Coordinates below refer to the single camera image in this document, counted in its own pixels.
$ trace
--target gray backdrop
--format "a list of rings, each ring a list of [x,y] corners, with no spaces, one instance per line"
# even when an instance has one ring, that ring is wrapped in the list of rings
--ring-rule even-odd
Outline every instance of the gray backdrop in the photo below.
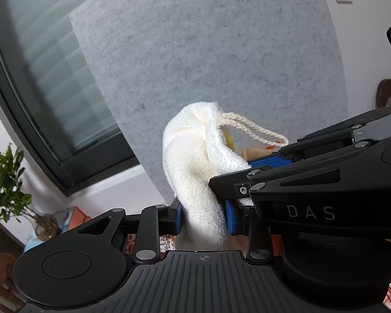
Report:
[[[167,202],[162,134],[217,101],[290,141],[346,117],[325,0],[88,0],[71,15],[96,82]],[[235,134],[238,146],[248,144]]]

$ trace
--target brown wooden chair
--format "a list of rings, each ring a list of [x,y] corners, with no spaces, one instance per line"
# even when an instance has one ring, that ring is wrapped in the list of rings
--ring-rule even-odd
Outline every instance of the brown wooden chair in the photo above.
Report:
[[[384,79],[376,91],[376,108],[385,107],[389,98],[391,98],[391,79]]]
[[[13,283],[13,265],[16,262],[16,257],[10,253],[0,253],[0,297],[11,302],[15,306],[22,306],[23,302],[13,293],[18,293],[15,284]],[[0,310],[4,313],[12,313],[12,311],[0,303]]]

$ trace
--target window frame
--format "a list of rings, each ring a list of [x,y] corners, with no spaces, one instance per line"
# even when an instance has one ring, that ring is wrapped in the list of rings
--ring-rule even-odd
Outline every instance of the window frame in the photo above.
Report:
[[[65,196],[139,164],[121,132],[59,163],[25,113],[7,71],[0,53],[0,107],[24,148]]]

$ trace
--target white terry cloth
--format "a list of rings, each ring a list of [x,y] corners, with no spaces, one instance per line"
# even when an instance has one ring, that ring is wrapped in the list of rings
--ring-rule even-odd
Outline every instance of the white terry cloth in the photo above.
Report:
[[[164,131],[164,171],[184,207],[182,230],[176,238],[178,250],[238,249],[227,233],[224,209],[209,188],[213,176],[250,168],[226,146],[224,132],[218,128],[222,113],[217,103],[193,103],[184,107]],[[249,198],[242,200],[244,205],[252,204]]]

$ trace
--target braided rope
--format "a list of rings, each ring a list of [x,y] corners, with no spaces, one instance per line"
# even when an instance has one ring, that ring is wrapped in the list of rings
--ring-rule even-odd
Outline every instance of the braided rope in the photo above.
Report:
[[[274,137],[276,137],[278,139],[281,139],[283,141],[283,143],[278,143],[278,142],[274,142],[274,141],[269,141],[269,140],[263,139],[263,138],[257,136],[249,128],[244,126],[243,123],[245,125],[253,128],[257,132],[260,132],[260,133],[263,133],[263,134],[267,134],[267,135],[270,135],[270,136],[274,136]],[[268,129],[262,128],[261,126],[258,126],[257,124],[253,123],[252,121],[250,121],[249,119],[245,118],[244,116],[241,116],[241,115],[238,115],[238,114],[235,114],[235,113],[222,113],[221,115],[219,115],[217,117],[216,127],[220,128],[221,126],[224,126],[224,125],[237,128],[238,130],[241,130],[242,132],[245,132],[251,138],[259,141],[260,143],[263,143],[264,145],[269,145],[269,146],[277,147],[277,148],[284,147],[284,146],[288,145],[288,139],[286,137],[284,137],[283,135],[278,134],[276,132],[273,132],[272,130],[268,130]]]

